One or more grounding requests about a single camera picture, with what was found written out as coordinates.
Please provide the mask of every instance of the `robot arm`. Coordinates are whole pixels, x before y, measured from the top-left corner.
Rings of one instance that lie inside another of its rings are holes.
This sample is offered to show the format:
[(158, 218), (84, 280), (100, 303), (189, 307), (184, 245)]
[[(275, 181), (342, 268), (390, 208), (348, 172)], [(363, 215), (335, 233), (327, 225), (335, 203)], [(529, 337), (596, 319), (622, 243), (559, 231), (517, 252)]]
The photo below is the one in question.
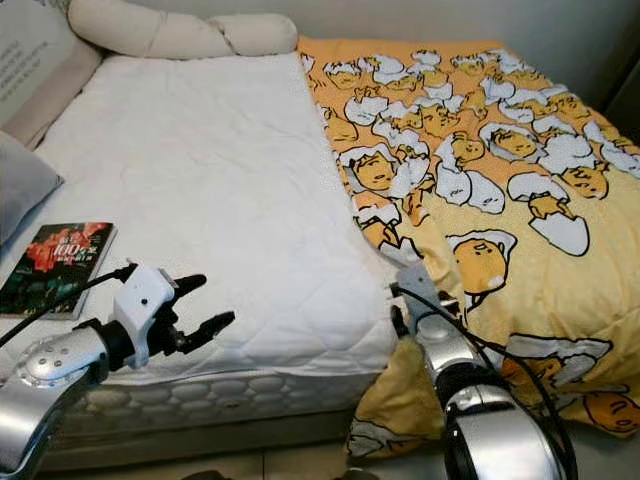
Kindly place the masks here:
[(423, 347), (425, 367), (444, 411), (449, 478), (564, 478), (549, 439), (498, 373), (441, 313), (401, 292), (440, 306), (425, 267), (406, 268), (396, 280), (392, 292), (403, 296), (409, 333)]
[(109, 371), (141, 368), (160, 351), (189, 353), (229, 325), (233, 312), (188, 336), (173, 327), (175, 302), (205, 281), (203, 275), (173, 281), (163, 270), (139, 266), (116, 295), (109, 323), (93, 319), (32, 344), (0, 388), (0, 480), (32, 478), (66, 410)]

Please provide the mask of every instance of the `book cover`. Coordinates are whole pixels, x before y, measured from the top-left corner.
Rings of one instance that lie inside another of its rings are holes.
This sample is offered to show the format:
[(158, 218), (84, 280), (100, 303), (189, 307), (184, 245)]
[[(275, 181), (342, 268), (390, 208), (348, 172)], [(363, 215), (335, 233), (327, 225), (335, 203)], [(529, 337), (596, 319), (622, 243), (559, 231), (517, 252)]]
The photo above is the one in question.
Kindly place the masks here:
[[(0, 290), (0, 314), (26, 317), (94, 278), (114, 235), (106, 222), (43, 225)], [(87, 294), (43, 318), (77, 319)]]

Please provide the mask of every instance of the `gray pillow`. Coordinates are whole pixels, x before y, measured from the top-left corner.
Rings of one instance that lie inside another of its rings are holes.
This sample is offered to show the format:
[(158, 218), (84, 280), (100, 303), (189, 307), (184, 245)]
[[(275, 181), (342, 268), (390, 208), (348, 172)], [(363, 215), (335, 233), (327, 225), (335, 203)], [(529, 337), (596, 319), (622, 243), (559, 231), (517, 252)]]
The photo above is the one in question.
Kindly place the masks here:
[(0, 245), (22, 217), (63, 181), (20, 142), (0, 132)]

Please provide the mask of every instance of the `white wall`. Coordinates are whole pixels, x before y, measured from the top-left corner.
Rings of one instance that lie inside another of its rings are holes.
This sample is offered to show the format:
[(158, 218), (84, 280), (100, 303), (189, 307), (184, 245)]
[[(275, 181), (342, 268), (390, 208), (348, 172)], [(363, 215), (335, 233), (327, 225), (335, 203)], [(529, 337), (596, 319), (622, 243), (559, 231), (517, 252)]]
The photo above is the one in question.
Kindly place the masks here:
[(640, 44), (639, 0), (131, 0), (202, 17), (288, 15), (312, 37), (498, 39), (602, 106)]

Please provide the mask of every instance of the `cushion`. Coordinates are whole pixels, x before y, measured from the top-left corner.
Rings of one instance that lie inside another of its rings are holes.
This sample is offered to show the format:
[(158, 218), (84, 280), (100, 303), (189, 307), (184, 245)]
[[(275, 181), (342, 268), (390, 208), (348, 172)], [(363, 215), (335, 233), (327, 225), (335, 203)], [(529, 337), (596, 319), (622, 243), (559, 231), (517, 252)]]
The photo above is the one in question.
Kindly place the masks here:
[(62, 6), (0, 2), (0, 128), (29, 149), (101, 62), (73, 34)]
[(134, 57), (190, 59), (293, 51), (295, 25), (281, 15), (230, 15), (204, 21), (122, 0), (73, 0), (69, 23), (79, 36)]
[(0, 132), (0, 244), (20, 220), (63, 182), (16, 139)]

